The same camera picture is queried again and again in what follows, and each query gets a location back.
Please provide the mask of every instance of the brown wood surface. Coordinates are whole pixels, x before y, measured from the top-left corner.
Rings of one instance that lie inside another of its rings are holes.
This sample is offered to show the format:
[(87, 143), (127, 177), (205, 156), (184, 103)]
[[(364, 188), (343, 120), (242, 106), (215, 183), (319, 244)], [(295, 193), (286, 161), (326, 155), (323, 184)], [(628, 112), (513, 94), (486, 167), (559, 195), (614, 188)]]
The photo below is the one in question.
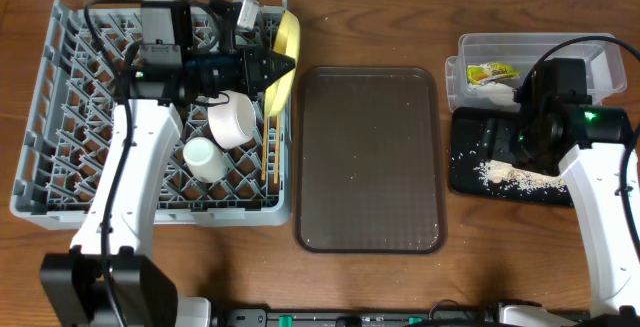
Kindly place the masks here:
[[(87, 0), (62, 0), (80, 8)], [(280, 0), (260, 0), (279, 4)], [(46, 252), (73, 231), (13, 217), (9, 195), (53, 0), (9, 0), (0, 26), (0, 324), (56, 320), (38, 280)], [(302, 27), (299, 76), (313, 66), (418, 66), (438, 84), (443, 156), (451, 114), (444, 62), (470, 32), (610, 32), (640, 47), (640, 0), (289, 0)], [(608, 99), (640, 117), (640, 68), (624, 54), (629, 88)], [(429, 257), (312, 255), (292, 225), (162, 226), (155, 262), (187, 295), (225, 307), (425, 309), (443, 298), (496, 298), (585, 310), (590, 288), (575, 212), (446, 194), (448, 241)]]

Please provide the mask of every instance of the plastic crate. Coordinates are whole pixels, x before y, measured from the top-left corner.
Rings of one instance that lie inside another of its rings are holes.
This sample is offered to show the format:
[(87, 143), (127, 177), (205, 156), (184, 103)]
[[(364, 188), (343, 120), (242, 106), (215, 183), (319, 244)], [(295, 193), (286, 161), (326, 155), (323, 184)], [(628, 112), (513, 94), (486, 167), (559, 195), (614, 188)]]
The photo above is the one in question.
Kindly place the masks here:
[[(274, 40), (286, 8), (263, 7), (268, 35)], [(126, 46), (141, 38), (139, 9), (101, 10), (95, 25), (118, 65)], [(200, 10), (192, 11), (199, 44), (209, 41), (212, 26)], [(257, 43), (259, 36), (237, 37)], [(111, 76), (90, 46), (82, 13), (55, 1), (22, 144), (10, 209), (48, 229), (76, 229), (84, 221), (99, 182), (112, 129)], [(267, 181), (261, 180), (263, 96), (254, 102), (254, 140), (225, 153), (226, 177), (213, 184), (194, 179), (182, 160), (186, 141), (211, 136), (206, 109), (191, 106), (183, 134), (165, 172), (156, 224), (202, 226), (280, 225), (291, 214), (289, 151), (291, 103), (281, 113), (280, 136), (269, 123)], [(276, 138), (281, 139), (278, 183), (274, 183)]]
[[(533, 65), (556, 45), (573, 38), (606, 33), (471, 33), (460, 37), (458, 56), (445, 62), (447, 96), (451, 112), (458, 107), (476, 107), (517, 112), (520, 104), (513, 102), (513, 90), (482, 89), (469, 86), (466, 70), (469, 65), (501, 62), (520, 70), (520, 78), (500, 81), (518, 88)], [(593, 104), (627, 88), (620, 48), (603, 41), (587, 41), (566, 46), (550, 58), (580, 58), (587, 69), (587, 93)]]

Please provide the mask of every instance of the yellow snack package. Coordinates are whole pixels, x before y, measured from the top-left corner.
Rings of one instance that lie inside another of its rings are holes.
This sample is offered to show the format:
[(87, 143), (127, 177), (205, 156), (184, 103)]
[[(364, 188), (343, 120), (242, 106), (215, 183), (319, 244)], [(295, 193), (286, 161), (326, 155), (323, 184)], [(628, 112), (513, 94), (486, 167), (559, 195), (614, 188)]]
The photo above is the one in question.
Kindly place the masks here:
[(467, 67), (467, 79), (474, 85), (485, 85), (503, 79), (520, 78), (520, 71), (504, 63), (489, 62)]

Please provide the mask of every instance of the dish rack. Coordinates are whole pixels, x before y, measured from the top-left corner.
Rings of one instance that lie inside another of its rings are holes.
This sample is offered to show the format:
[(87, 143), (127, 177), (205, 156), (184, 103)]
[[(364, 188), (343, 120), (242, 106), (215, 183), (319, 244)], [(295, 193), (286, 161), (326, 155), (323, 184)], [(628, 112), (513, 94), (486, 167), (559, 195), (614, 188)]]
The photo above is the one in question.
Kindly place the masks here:
[[(286, 8), (286, 0), (283, 7), (261, 8), (271, 41)], [(142, 37), (139, 13), (139, 9), (96, 9), (92, 13), (116, 66), (122, 64), (127, 46)], [(215, 29), (207, 15), (193, 9), (192, 20), (195, 43), (208, 43)], [(259, 38), (258, 34), (236, 36), (244, 44), (261, 43)], [(109, 149), (112, 76), (90, 42), (82, 13), (55, 1), (10, 202), (14, 215), (47, 229), (80, 227)], [(257, 226), (280, 225), (289, 219), (291, 102), (280, 115), (279, 135), (275, 120), (263, 117), (263, 102), (262, 94), (253, 102), (257, 118), (253, 140), (225, 152), (229, 170), (213, 184), (193, 178), (182, 158), (190, 138), (211, 138), (206, 109), (192, 105), (185, 111), (182, 136), (164, 174), (156, 224)], [(266, 146), (264, 123), (269, 127)], [(279, 159), (275, 158), (277, 138), (281, 141)], [(261, 179), (263, 148), (268, 148), (266, 181)]]

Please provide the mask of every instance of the cup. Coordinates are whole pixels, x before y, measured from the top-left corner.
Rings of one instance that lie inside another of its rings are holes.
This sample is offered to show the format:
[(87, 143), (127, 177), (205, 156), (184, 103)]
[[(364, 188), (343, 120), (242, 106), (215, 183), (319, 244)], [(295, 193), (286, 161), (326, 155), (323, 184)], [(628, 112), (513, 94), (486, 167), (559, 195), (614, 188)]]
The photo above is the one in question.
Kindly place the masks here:
[(209, 128), (220, 147), (231, 149), (253, 139), (256, 112), (247, 95), (222, 91), (218, 98), (209, 98), (209, 103), (224, 103), (207, 108)]
[(213, 183), (227, 174), (222, 155), (223, 152), (204, 137), (190, 139), (182, 151), (193, 177), (204, 183)]

